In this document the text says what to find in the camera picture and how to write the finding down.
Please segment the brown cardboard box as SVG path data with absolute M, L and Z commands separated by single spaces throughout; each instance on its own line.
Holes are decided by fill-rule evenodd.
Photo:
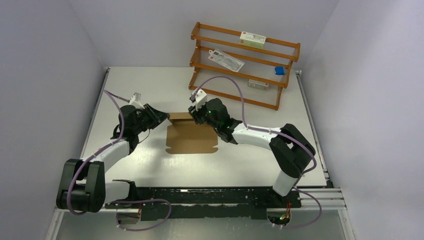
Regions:
M 171 112 L 166 133 L 166 152 L 176 154 L 213 154 L 218 151 L 218 136 L 207 124 L 196 124 L 188 112 Z

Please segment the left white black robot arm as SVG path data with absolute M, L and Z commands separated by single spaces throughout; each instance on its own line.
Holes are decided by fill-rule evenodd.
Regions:
M 119 109 L 118 125 L 110 142 L 85 159 L 65 162 L 56 196 L 56 207 L 75 215 L 97 213 L 105 204 L 118 202 L 134 207 L 139 194 L 134 181 L 115 179 L 106 182 L 106 172 L 119 160 L 134 152 L 141 142 L 139 134 L 155 129 L 170 117 L 149 104 L 124 105 Z

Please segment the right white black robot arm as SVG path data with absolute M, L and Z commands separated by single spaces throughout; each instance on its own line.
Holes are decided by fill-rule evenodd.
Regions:
M 218 98 L 208 100 L 201 106 L 193 104 L 188 112 L 196 124 L 209 125 L 226 143 L 270 150 L 280 168 L 272 185 L 270 202 L 275 207 L 282 207 L 288 202 L 289 192 L 300 180 L 316 153 L 293 124 L 287 123 L 281 128 L 270 129 L 246 125 L 243 121 L 230 117 L 227 107 Z

